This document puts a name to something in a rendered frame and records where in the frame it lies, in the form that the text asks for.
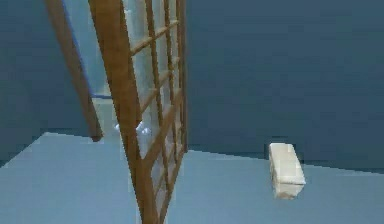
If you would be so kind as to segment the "brown wooden glazed door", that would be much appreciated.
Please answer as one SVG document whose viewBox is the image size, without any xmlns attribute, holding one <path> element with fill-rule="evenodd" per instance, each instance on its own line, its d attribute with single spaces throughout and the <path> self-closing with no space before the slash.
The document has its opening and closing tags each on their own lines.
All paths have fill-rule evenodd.
<svg viewBox="0 0 384 224">
<path fill-rule="evenodd" d="M 140 224 L 166 224 L 187 152 L 186 0 L 88 0 Z"/>
</svg>

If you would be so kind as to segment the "white rectangular box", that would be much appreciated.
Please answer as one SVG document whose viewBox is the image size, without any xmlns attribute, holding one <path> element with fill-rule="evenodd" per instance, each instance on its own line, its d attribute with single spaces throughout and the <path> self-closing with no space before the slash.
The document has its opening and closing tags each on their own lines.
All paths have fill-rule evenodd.
<svg viewBox="0 0 384 224">
<path fill-rule="evenodd" d="M 271 181 L 274 195 L 279 199 L 294 199 L 302 191 L 306 179 L 292 144 L 269 145 Z"/>
</svg>

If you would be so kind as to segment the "brown wooden door frame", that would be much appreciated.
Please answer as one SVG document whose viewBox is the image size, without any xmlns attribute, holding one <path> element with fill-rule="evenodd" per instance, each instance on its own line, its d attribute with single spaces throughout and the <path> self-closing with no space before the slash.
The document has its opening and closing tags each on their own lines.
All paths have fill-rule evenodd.
<svg viewBox="0 0 384 224">
<path fill-rule="evenodd" d="M 93 142 L 98 142 L 102 139 L 103 132 L 92 102 L 91 91 L 82 67 L 80 53 L 76 47 L 65 4 L 63 0 L 44 0 L 44 3 L 66 66 L 69 69 L 71 82 L 78 95 L 89 137 Z"/>
</svg>

